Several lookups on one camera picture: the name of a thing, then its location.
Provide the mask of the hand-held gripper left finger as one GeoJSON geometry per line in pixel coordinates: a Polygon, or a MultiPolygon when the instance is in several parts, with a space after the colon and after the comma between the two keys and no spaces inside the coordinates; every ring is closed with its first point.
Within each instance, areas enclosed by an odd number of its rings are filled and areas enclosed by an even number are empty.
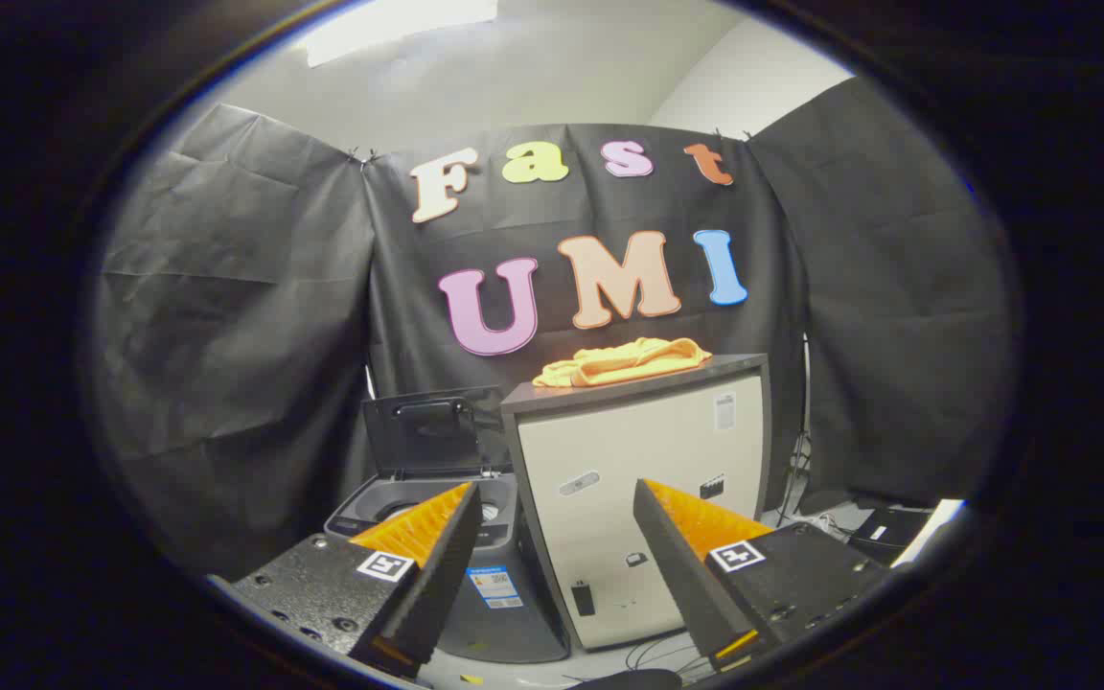
{"type": "Polygon", "coordinates": [[[316,533],[236,581],[212,576],[210,590],[325,668],[412,681],[446,628],[481,523],[478,486],[463,482],[359,537],[316,533]]]}

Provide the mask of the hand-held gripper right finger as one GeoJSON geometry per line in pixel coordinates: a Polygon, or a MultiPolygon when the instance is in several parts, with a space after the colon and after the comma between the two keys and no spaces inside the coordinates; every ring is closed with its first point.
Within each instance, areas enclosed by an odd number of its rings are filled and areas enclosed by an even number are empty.
{"type": "Polygon", "coordinates": [[[648,477],[635,482],[631,516],[689,637],[719,673],[802,652],[892,572],[805,521],[772,529],[648,477]]]}

